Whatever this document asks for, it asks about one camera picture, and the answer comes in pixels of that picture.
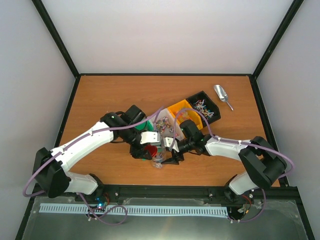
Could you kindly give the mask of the red jar lid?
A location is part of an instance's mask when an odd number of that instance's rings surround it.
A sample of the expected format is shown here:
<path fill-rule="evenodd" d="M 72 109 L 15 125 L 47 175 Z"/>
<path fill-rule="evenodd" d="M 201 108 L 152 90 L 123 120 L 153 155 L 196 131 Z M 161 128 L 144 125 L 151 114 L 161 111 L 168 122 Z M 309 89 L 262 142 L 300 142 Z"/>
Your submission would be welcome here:
<path fill-rule="evenodd" d="M 147 150 L 152 158 L 155 157 L 158 153 L 158 148 L 154 145 L 146 145 L 144 149 Z"/>

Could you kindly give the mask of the clear plastic jar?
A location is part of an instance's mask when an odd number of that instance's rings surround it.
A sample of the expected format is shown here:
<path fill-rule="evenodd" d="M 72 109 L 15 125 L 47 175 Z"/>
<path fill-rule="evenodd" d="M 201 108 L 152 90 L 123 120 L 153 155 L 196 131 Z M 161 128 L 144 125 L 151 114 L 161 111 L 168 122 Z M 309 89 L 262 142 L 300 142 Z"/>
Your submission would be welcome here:
<path fill-rule="evenodd" d="M 166 148 L 157 147 L 157 152 L 151 160 L 151 165 L 154 168 L 161 169 L 163 167 L 163 162 L 167 159 Z"/>

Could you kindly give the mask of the green candy bin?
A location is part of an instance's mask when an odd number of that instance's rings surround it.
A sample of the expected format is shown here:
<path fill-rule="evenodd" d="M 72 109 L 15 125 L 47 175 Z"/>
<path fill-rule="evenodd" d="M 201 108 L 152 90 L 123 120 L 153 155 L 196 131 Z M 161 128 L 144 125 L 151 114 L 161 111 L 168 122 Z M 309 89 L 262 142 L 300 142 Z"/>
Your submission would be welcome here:
<path fill-rule="evenodd" d="M 136 130 L 138 131 L 148 131 L 148 132 L 151 132 L 154 130 L 154 126 L 153 124 L 148 120 L 148 121 L 145 121 L 144 123 L 140 124 L 140 125 L 137 125 L 134 127 Z"/>

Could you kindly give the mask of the white candy bin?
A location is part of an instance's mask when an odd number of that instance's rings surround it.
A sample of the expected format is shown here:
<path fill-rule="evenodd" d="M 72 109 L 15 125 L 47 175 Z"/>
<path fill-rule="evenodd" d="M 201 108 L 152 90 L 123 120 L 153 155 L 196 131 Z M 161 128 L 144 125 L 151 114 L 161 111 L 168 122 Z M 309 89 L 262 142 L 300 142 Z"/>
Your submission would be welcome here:
<path fill-rule="evenodd" d="M 167 108 L 162 109 L 157 115 L 157 118 L 155 116 L 151 118 L 150 123 L 163 138 L 175 137 L 179 141 L 185 138 L 178 122 L 175 122 L 175 118 Z"/>

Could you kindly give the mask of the orange candy bin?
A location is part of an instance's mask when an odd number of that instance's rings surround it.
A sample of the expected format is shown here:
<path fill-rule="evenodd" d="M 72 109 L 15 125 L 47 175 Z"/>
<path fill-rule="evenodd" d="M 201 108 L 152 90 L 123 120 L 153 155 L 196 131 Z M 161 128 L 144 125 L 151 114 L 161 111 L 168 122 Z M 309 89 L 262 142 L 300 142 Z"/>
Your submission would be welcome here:
<path fill-rule="evenodd" d="M 178 112 L 182 109 L 192 109 L 193 107 L 191 104 L 186 100 L 181 100 L 173 105 L 170 105 L 167 109 L 169 113 L 173 116 L 175 119 Z M 195 111 L 192 110 L 185 110 L 182 113 L 180 113 L 177 117 L 176 123 L 179 126 L 182 122 L 186 120 L 192 120 L 197 128 L 201 130 L 203 128 L 203 123 L 201 117 L 196 113 Z"/>

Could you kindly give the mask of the black candy bin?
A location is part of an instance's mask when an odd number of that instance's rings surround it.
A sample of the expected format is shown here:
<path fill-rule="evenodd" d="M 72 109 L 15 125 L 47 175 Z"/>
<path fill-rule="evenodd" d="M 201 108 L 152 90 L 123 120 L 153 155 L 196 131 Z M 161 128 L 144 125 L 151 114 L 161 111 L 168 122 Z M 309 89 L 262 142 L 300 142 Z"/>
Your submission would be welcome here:
<path fill-rule="evenodd" d="M 218 106 L 204 92 L 200 91 L 186 98 L 191 107 L 200 112 L 209 124 L 212 124 L 221 119 L 221 114 Z"/>

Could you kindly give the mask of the metal scoop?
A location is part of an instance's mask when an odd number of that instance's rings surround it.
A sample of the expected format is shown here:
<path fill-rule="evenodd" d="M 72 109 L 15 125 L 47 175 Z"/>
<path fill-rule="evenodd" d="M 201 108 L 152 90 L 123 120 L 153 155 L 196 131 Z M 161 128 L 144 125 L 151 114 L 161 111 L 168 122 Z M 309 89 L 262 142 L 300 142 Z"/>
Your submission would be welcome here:
<path fill-rule="evenodd" d="M 228 97 L 228 94 L 226 93 L 225 89 L 224 89 L 221 85 L 218 85 L 218 84 L 214 85 L 214 86 L 213 86 L 213 89 L 214 89 L 214 91 L 216 92 L 216 94 L 217 94 L 217 96 L 219 97 L 219 99 L 220 99 L 222 102 L 226 103 L 226 104 L 230 107 L 230 109 L 231 109 L 232 111 L 234 111 L 234 108 L 233 108 L 232 105 L 229 103 L 229 97 Z"/>

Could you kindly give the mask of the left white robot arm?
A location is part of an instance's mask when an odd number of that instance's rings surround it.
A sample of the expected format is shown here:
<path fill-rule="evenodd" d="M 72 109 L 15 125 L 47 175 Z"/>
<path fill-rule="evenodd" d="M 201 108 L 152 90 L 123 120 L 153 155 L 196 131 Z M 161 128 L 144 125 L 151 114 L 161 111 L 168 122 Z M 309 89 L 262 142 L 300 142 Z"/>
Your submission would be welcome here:
<path fill-rule="evenodd" d="M 121 138 L 129 144 L 129 153 L 135 159 L 151 160 L 157 153 L 160 137 L 155 131 L 142 131 L 136 127 L 149 118 L 132 105 L 126 112 L 109 112 L 89 130 L 70 142 L 48 150 L 37 151 L 33 166 L 34 178 L 49 198 L 64 193 L 81 193 L 92 201 L 104 195 L 104 184 L 93 173 L 72 173 L 71 168 L 97 148 Z"/>

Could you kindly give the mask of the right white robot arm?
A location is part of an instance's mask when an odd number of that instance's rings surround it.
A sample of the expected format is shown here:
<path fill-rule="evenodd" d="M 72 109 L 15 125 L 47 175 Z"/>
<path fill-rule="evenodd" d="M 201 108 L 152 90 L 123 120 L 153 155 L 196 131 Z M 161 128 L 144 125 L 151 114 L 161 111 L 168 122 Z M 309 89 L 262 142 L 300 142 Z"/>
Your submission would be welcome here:
<path fill-rule="evenodd" d="M 261 136 L 252 140 L 234 140 L 203 134 L 192 120 L 180 124 L 185 136 L 182 140 L 163 138 L 163 144 L 171 151 L 171 158 L 164 164 L 177 165 L 184 154 L 195 151 L 197 155 L 220 156 L 240 161 L 245 171 L 233 176 L 224 186 L 223 194 L 230 203 L 239 196 L 257 188 L 270 188 L 287 168 L 285 159 L 276 153 Z"/>

